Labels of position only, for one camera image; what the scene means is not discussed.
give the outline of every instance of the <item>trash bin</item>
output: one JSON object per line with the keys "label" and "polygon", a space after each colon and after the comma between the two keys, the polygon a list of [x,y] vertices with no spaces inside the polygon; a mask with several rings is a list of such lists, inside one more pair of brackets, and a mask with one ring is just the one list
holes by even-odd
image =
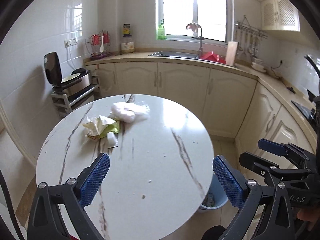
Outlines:
{"label": "trash bin", "polygon": [[198,212],[200,212],[200,213],[206,212],[208,210],[221,208],[228,201],[227,194],[224,192],[224,189],[222,188],[222,186],[221,186],[221,184],[215,174],[213,174],[208,193],[213,194],[214,206],[213,207],[206,207],[201,204],[198,209]]}

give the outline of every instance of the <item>blue gripper pad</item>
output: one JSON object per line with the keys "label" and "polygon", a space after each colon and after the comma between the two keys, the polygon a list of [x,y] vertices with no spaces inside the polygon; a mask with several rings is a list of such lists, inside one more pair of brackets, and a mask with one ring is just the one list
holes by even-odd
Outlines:
{"label": "blue gripper pad", "polygon": [[89,206],[94,199],[104,177],[110,168],[110,159],[107,154],[103,155],[95,168],[91,171],[86,181],[80,188],[79,204],[82,208]]}
{"label": "blue gripper pad", "polygon": [[216,174],[224,191],[226,192],[231,204],[234,207],[241,209],[245,202],[243,198],[244,189],[240,186],[226,165],[229,166],[229,169],[233,172],[236,171],[231,168],[223,156],[217,156],[213,159],[213,171]]}

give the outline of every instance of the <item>kitchen counter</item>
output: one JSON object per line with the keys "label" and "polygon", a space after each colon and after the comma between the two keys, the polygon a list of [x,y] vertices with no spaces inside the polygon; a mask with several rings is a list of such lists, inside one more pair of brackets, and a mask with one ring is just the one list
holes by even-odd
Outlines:
{"label": "kitchen counter", "polygon": [[115,62],[166,62],[166,63],[177,63],[177,64],[187,64],[194,66],[201,66],[207,68],[213,68],[217,70],[222,70],[226,72],[235,73],[241,76],[246,76],[252,79],[257,80],[264,87],[266,87],[279,101],[280,103],[288,110],[292,117],[296,120],[304,134],[306,135],[313,151],[316,151],[317,135],[314,132],[311,125],[303,117],[300,111],[292,104],[291,100],[307,107],[315,108],[315,105],[308,101],[307,98],[304,98],[298,94],[294,94],[287,90],[286,86],[279,80],[270,77],[269,75],[260,73],[252,68],[240,66],[241,69],[219,64],[217,62],[208,62],[202,60],[194,60],[187,58],[172,58],[172,57],[148,57],[148,55],[156,53],[156,51],[144,51],[144,52],[135,52],[129,54],[123,54],[118,56],[106,57],[100,60],[86,62],[85,65],[98,65],[105,63],[115,63]]}

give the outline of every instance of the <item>dish rack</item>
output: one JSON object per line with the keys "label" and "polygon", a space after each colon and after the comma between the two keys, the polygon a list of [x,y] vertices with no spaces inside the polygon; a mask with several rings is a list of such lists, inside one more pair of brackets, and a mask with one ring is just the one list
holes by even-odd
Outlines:
{"label": "dish rack", "polygon": [[[99,52],[99,48],[102,44],[102,36],[103,36],[103,44],[106,46],[104,51]],[[108,31],[101,31],[98,34],[92,35],[90,38],[85,38],[85,47],[88,53],[91,55],[91,60],[97,60],[104,57],[109,57],[112,55],[112,52],[109,52],[109,47],[111,45],[110,35]]]}

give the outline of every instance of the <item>round table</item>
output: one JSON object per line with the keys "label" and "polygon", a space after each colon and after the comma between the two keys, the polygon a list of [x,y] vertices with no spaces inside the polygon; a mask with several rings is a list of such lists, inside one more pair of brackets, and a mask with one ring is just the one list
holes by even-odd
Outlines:
{"label": "round table", "polygon": [[[86,117],[108,116],[116,102],[144,102],[147,120],[122,125],[118,147],[105,139],[86,141]],[[159,97],[103,98],[65,117],[45,140],[36,167],[37,184],[64,184],[89,167],[97,154],[110,157],[110,169],[92,204],[85,207],[104,237],[158,240],[181,227],[202,203],[212,180],[213,147],[199,119],[185,107]],[[69,233],[77,234],[66,209]]]}

